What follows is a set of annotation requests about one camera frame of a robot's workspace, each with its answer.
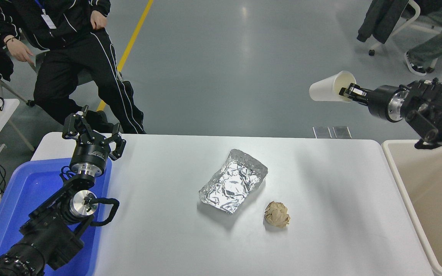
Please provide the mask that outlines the person's right hand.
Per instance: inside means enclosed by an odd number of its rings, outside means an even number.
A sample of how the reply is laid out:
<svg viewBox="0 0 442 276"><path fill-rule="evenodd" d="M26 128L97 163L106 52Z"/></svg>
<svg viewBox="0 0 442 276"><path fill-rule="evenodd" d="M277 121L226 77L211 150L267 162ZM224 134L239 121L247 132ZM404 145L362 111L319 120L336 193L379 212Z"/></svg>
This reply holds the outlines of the person's right hand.
<svg viewBox="0 0 442 276"><path fill-rule="evenodd" d="M17 61L28 62L29 64L35 64L32 59L33 52L23 42L19 41L15 37L7 40L7 49L11 56L17 59Z"/></svg>

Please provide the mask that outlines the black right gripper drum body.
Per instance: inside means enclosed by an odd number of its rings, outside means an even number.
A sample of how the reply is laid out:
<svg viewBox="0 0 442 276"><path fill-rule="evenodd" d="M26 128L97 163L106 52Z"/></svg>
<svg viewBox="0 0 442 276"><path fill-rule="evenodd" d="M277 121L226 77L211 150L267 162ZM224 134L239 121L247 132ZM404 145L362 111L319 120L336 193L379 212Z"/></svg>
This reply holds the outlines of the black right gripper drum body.
<svg viewBox="0 0 442 276"><path fill-rule="evenodd" d="M393 96L398 91L398 87L382 85L377 89L367 92L367 103L370 114L387 121L398 121L396 115L390 115L388 105Z"/></svg>

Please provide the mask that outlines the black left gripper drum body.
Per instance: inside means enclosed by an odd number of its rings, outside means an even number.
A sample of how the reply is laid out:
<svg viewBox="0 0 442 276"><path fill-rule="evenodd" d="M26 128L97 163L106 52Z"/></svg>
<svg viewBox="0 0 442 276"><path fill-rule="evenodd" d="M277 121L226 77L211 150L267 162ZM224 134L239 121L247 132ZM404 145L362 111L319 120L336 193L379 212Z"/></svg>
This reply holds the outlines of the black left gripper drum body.
<svg viewBox="0 0 442 276"><path fill-rule="evenodd" d="M97 145L76 140L76 147L71 158L70 167L75 168L79 164L91 164L98 168L105 168L111 149L108 145Z"/></svg>

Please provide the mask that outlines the person's left hand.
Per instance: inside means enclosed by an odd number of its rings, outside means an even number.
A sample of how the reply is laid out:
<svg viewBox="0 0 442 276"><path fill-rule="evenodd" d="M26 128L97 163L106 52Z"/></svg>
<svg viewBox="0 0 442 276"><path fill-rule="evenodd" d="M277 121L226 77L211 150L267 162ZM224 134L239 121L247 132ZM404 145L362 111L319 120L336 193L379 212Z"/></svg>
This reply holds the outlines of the person's left hand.
<svg viewBox="0 0 442 276"><path fill-rule="evenodd" d="M91 26L93 30L101 30L107 26L107 17L101 12L93 10L91 12Z"/></svg>

